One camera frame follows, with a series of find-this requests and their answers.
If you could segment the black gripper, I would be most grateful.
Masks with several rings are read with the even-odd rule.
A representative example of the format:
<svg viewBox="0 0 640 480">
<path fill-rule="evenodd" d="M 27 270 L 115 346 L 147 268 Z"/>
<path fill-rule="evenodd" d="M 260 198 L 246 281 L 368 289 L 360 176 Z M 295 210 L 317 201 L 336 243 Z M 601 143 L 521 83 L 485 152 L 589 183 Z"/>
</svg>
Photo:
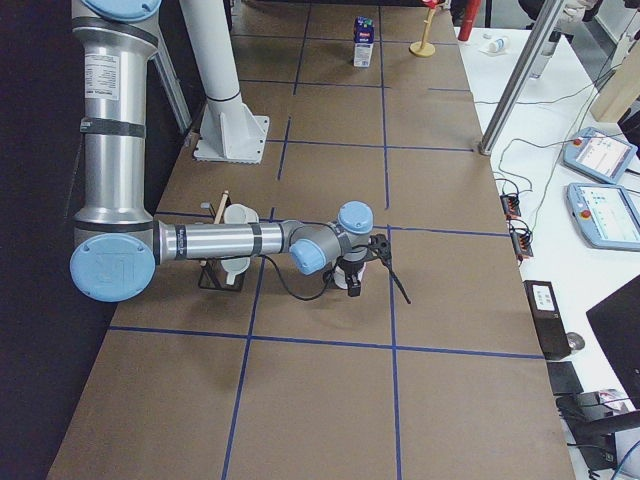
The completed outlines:
<svg viewBox="0 0 640 480">
<path fill-rule="evenodd" d="M 337 279 L 346 280 L 347 292 L 349 297 L 358 297 L 361 295 L 361 280 L 364 276 L 366 250 L 352 252 L 340 257 L 337 260 Z"/>
</svg>

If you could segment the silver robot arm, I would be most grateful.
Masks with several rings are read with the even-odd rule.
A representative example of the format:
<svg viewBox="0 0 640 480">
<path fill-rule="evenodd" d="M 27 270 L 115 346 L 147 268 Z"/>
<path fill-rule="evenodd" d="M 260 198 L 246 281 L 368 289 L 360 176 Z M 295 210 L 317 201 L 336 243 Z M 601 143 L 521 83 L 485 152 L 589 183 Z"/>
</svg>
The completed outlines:
<svg viewBox="0 0 640 480">
<path fill-rule="evenodd" d="M 321 273 L 350 296 L 361 291 L 373 257 L 373 213 L 344 204 L 334 221 L 262 223 L 241 204 L 224 209 L 222 223 L 166 224 L 144 205 L 146 80 L 160 56 L 156 1 L 76 1 L 72 30 L 84 47 L 85 203 L 75 217 L 70 273 L 76 287 L 102 302 L 140 294 L 169 261 L 221 263 L 236 280 L 255 257 L 287 253 L 298 270 Z"/>
</svg>

